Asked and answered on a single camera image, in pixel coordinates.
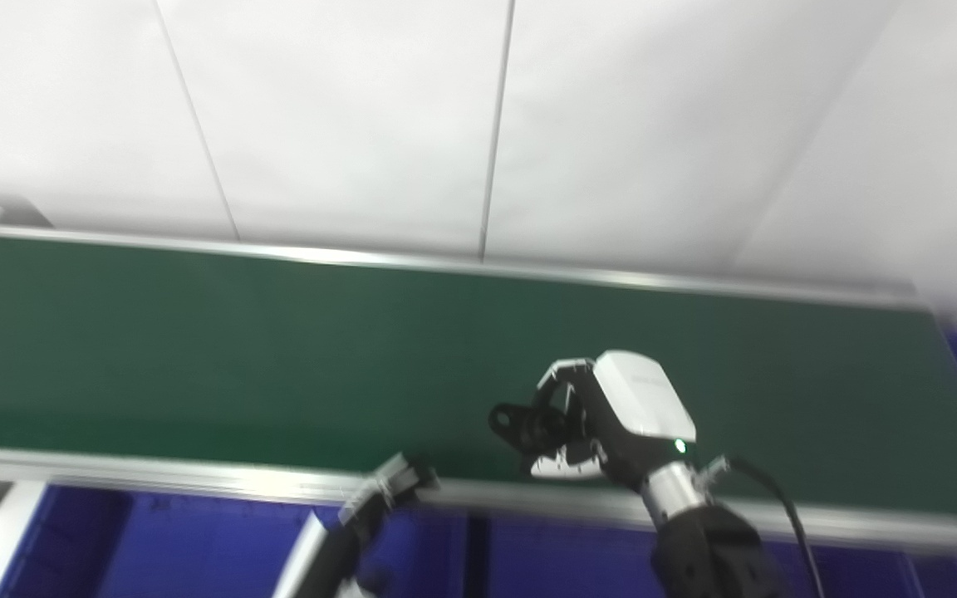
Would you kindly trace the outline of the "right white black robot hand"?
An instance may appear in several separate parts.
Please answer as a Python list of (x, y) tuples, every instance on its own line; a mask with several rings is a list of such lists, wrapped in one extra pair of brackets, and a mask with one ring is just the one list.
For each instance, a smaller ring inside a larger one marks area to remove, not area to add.
[(545, 414), (565, 389), (565, 431), (522, 458), (532, 479), (603, 477), (637, 492), (651, 473), (686, 461), (694, 420), (657, 360), (627, 350), (596, 359), (556, 360), (538, 381), (531, 406)]

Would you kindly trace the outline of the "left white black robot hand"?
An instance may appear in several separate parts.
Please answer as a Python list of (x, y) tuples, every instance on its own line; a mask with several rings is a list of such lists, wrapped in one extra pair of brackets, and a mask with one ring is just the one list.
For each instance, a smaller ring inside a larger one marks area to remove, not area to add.
[(362, 557), (375, 544), (387, 517), (437, 488), (437, 474), (422, 458), (399, 452), (362, 479), (326, 522), (305, 519), (278, 575), (273, 597), (379, 597), (392, 582), (383, 566)]

